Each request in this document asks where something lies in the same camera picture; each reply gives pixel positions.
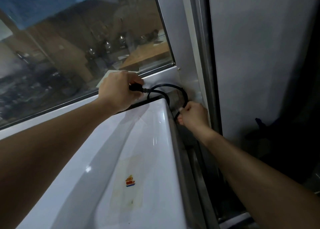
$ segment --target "white freezer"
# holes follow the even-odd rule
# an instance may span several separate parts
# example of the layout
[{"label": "white freezer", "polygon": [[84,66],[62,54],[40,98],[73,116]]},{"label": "white freezer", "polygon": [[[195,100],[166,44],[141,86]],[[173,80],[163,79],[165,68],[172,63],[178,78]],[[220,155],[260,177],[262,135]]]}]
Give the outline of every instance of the white freezer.
[{"label": "white freezer", "polygon": [[200,204],[184,152],[164,99],[116,114],[17,228],[202,228],[201,210],[191,212]]}]

